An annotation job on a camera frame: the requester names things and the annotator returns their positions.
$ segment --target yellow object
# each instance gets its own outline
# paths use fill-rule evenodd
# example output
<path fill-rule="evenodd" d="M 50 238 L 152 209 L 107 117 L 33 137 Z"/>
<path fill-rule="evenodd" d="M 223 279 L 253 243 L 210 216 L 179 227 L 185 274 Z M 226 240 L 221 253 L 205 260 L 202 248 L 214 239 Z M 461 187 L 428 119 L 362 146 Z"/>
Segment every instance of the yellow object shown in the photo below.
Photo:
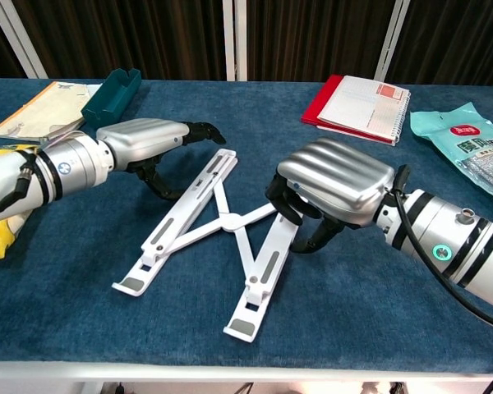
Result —
<path fill-rule="evenodd" d="M 32 148 L 34 145 L 7 145 L 0 147 L 0 154 L 10 153 L 15 150 Z M 0 259 L 6 255 L 6 250 L 15 242 L 16 234 L 20 231 L 29 214 L 16 215 L 13 218 L 0 221 Z"/>

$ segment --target circular logo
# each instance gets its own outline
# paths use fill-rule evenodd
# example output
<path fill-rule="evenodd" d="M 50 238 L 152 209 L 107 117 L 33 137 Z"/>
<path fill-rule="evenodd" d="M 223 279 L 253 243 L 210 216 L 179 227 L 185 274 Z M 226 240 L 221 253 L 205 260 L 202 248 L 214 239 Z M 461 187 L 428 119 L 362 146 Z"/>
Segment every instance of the circular logo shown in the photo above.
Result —
<path fill-rule="evenodd" d="M 453 252 L 447 245 L 439 244 L 433 248 L 433 256 L 440 261 L 447 261 L 451 259 Z"/>
<path fill-rule="evenodd" d="M 71 166 L 66 162 L 58 164 L 57 168 L 58 168 L 58 172 L 60 172 L 63 175 L 67 175 L 71 172 Z"/>

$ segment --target white notebook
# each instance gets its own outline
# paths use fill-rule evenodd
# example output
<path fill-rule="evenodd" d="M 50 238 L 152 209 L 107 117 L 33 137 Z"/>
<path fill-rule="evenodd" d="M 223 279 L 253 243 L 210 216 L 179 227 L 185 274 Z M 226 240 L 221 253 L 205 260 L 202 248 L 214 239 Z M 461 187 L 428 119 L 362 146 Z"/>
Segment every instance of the white notebook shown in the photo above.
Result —
<path fill-rule="evenodd" d="M 345 76 L 323 107 L 318 119 L 369 136 L 398 142 L 409 90 L 377 80 Z"/>

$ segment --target robotic hand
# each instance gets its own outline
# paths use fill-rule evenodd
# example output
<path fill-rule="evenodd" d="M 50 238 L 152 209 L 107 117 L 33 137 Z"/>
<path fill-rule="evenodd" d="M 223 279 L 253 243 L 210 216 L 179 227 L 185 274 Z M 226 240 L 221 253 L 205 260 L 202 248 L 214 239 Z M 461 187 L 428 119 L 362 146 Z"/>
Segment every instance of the robotic hand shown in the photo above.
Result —
<path fill-rule="evenodd" d="M 72 131 L 37 149 L 0 156 L 0 220 L 104 183 L 111 171 L 134 172 L 159 197 L 178 199 L 155 166 L 180 145 L 225 144 L 209 123 L 135 119 L 97 130 L 97 140 Z"/>
<path fill-rule="evenodd" d="M 312 253 L 345 227 L 376 224 L 386 243 L 421 259 L 463 306 L 493 325 L 493 318 L 470 305 L 447 280 L 493 304 L 493 223 L 423 190 L 405 194 L 407 178 L 407 166 L 395 174 L 364 153 L 319 138 L 278 165 L 265 194 L 298 226 L 302 220 L 296 210 L 323 218 L 316 232 L 295 241 L 291 251 Z"/>

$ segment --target table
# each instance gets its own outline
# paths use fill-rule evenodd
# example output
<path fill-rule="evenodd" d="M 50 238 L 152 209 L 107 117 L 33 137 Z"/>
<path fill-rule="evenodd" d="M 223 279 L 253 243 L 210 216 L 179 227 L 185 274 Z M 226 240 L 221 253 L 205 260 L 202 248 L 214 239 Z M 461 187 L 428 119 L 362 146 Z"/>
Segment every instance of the table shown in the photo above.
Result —
<path fill-rule="evenodd" d="M 49 82 L 0 80 L 0 121 Z M 396 147 L 302 124 L 320 86 L 145 80 L 122 120 L 215 124 L 239 157 L 225 181 L 233 212 L 265 204 L 277 163 L 331 135 L 392 166 L 409 163 L 408 188 L 493 220 L 493 198 L 415 138 L 409 115 Z M 473 101 L 493 121 L 493 87 L 407 87 L 409 111 L 449 111 Z M 173 187 L 187 186 L 217 148 L 206 141 L 175 149 L 159 171 Z M 493 328 L 452 300 L 421 263 L 387 246 L 377 227 L 345 230 L 313 255 L 291 254 L 251 344 L 222 333 L 244 288 L 228 233 L 176 253 L 140 298 L 113 290 L 170 207 L 135 175 L 114 173 L 101 186 L 35 211 L 0 261 L 0 361 L 493 373 Z M 216 215 L 209 204 L 196 225 Z M 248 227 L 254 253 L 271 222 Z M 316 224 L 308 221 L 299 234 Z"/>

